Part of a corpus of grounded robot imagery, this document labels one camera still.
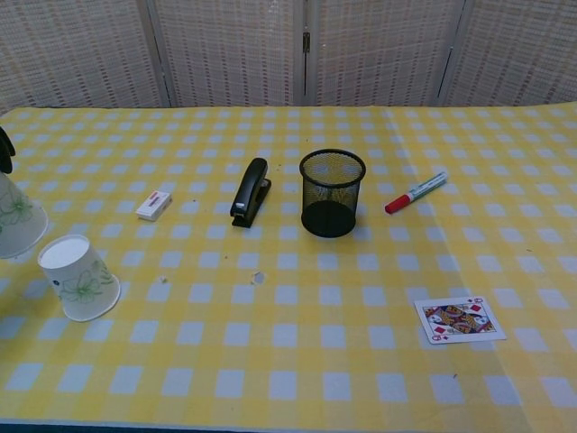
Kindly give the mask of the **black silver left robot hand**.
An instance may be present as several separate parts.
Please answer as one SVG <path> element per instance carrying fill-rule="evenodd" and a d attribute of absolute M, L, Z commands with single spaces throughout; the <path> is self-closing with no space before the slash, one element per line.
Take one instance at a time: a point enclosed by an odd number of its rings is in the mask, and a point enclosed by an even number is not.
<path fill-rule="evenodd" d="M 0 169 L 2 173 L 10 174 L 13 172 L 12 158 L 14 156 L 14 146 L 4 128 L 0 127 Z"/>

